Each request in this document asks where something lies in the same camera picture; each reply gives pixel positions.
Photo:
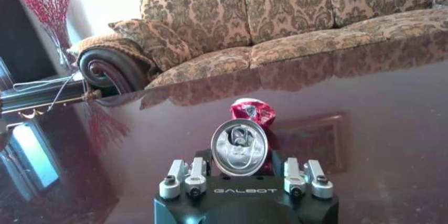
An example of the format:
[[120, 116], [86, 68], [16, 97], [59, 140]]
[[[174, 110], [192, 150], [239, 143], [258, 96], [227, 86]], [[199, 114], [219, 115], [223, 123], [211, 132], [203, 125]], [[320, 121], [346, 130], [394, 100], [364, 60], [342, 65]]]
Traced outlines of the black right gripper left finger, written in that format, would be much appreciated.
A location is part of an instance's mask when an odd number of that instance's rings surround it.
[[207, 191], [211, 161], [211, 149], [198, 151], [191, 164], [183, 159], [175, 159], [159, 184], [159, 196], [163, 199], [176, 199], [184, 192], [191, 199], [200, 198]]

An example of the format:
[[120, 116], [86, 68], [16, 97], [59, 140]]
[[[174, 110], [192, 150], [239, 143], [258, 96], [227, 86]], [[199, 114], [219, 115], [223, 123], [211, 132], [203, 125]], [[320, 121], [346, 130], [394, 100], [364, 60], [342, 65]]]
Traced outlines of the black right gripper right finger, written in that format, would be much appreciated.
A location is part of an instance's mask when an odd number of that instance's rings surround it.
[[287, 157], [280, 151], [272, 151], [271, 162], [274, 174], [283, 179], [284, 192], [291, 198], [302, 198], [308, 189], [319, 200], [334, 198], [334, 183], [316, 159], [310, 159], [300, 166], [298, 158]]

